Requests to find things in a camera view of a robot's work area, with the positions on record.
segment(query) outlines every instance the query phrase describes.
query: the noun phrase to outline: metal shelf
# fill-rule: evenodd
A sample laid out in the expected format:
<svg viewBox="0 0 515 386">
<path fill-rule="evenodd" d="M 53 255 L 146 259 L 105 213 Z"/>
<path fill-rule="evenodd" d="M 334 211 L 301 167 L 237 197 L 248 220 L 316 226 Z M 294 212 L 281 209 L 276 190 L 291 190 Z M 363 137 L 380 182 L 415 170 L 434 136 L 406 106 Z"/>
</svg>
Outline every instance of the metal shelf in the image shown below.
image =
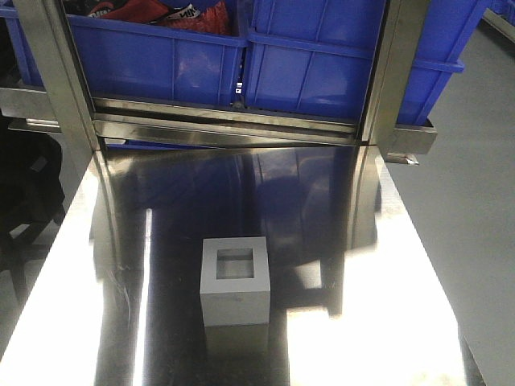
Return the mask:
<svg viewBox="0 0 515 386">
<path fill-rule="evenodd" d="M 512 26 L 500 15 L 496 14 L 492 10 L 486 10 L 483 15 L 483 20 L 515 43 L 515 26 Z"/>
</svg>

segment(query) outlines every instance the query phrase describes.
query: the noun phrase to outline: metal bar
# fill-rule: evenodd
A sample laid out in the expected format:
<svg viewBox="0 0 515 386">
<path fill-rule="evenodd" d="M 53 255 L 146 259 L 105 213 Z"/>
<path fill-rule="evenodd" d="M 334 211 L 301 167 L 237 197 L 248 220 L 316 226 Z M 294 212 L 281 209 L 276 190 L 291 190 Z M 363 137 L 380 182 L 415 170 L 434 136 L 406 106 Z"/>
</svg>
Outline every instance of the metal bar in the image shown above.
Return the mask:
<svg viewBox="0 0 515 386">
<path fill-rule="evenodd" d="M 100 145 L 93 127 L 93 102 L 63 4 L 60 0 L 14 0 L 14 5 L 76 171 L 82 175 Z"/>
<path fill-rule="evenodd" d="M 272 125 L 263 128 L 257 124 L 231 121 L 210 124 L 97 114 L 95 127 L 98 135 L 107 138 L 153 139 L 165 142 L 173 139 L 182 143 L 216 147 L 290 146 L 300 143 L 356 145 L 354 136 L 347 133 L 337 134 Z"/>
<path fill-rule="evenodd" d="M 116 117 L 97 114 L 94 121 L 97 135 L 103 138 L 134 139 L 142 141 L 157 141 L 180 143 L 184 145 L 214 146 L 214 147 L 283 147 L 306 145 L 356 145 L 352 135 L 331 137 L 324 136 L 319 131 L 304 130 L 303 132 L 285 131 L 284 128 L 272 130 L 259 125 L 230 127 L 223 125 L 205 125 L 191 122 L 169 122 L 141 117 Z M 15 118 L 9 125 L 10 129 L 26 130 L 44 133 L 60 133 L 56 121 Z M 427 154 L 435 141 L 437 132 L 430 122 L 427 126 L 399 125 L 393 130 L 393 144 L 390 153 L 396 154 Z"/>
<path fill-rule="evenodd" d="M 37 133 L 61 133 L 61 128 L 56 121 L 44 121 L 37 119 L 15 118 L 9 124 L 9 129 L 34 131 Z"/>
<path fill-rule="evenodd" d="M 386 156 L 430 0 L 387 2 L 358 138 Z"/>
<path fill-rule="evenodd" d="M 426 126 L 397 125 L 392 132 L 390 153 L 427 154 L 438 133 L 430 122 Z"/>
<path fill-rule="evenodd" d="M 498 30 L 502 35 L 506 36 L 508 39 L 515 43 L 515 26 L 512 26 L 500 15 L 488 9 L 484 12 L 483 19 L 496 30 Z"/>
<path fill-rule="evenodd" d="M 197 120 L 217 122 L 238 121 L 259 125 L 277 125 L 300 129 L 355 133 L 356 123 L 331 118 L 299 116 L 298 114 L 263 112 L 253 109 L 231 109 L 215 106 L 180 104 L 170 105 L 165 101 L 127 101 L 120 98 L 93 98 L 99 112 L 115 115 L 161 116 L 171 121 L 181 121 L 194 117 Z M 40 89 L 20 87 L 0 88 L 0 106 L 6 117 L 36 118 L 56 120 L 47 94 Z"/>
</svg>

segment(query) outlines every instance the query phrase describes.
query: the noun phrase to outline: vertical metal post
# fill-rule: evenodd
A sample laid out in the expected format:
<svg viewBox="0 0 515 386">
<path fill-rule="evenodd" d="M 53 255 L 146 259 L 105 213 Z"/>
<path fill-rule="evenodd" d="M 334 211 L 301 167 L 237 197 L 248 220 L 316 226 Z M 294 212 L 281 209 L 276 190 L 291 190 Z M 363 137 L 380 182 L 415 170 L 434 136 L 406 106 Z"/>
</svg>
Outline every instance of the vertical metal post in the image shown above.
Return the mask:
<svg viewBox="0 0 515 386">
<path fill-rule="evenodd" d="M 14 0 L 51 106 L 79 177 L 99 141 L 93 127 L 93 101 L 60 0 Z"/>
<path fill-rule="evenodd" d="M 431 0 L 389 0 L 358 136 L 388 153 Z"/>
</svg>

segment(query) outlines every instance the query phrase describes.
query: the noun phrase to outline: square hollow block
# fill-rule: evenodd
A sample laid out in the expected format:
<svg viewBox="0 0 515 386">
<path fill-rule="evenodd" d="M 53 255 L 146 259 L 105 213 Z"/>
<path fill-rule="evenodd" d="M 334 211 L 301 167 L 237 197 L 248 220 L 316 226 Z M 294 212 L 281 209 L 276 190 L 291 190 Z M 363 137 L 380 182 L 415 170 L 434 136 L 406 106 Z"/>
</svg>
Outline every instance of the square hollow block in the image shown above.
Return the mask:
<svg viewBox="0 0 515 386">
<path fill-rule="evenodd" d="M 268 323 L 266 238 L 204 239 L 200 301 L 205 326 Z"/>
</svg>

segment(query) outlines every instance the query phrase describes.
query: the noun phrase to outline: red fabric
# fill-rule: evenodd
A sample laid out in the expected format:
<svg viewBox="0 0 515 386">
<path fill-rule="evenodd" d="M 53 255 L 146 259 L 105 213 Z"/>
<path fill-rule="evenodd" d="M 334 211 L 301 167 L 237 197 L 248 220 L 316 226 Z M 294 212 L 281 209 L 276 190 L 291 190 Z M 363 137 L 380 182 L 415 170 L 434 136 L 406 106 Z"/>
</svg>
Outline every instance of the red fabric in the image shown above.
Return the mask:
<svg viewBox="0 0 515 386">
<path fill-rule="evenodd" d="M 210 34 L 231 35 L 229 14 L 225 1 L 221 0 L 215 6 L 208 8 L 198 18 L 183 18 L 179 20 L 163 20 L 159 26 L 208 32 Z"/>
<path fill-rule="evenodd" d="M 149 23 L 168 13 L 168 7 L 158 0 L 129 0 L 122 8 L 112 10 L 101 18 L 133 23 Z"/>
</svg>

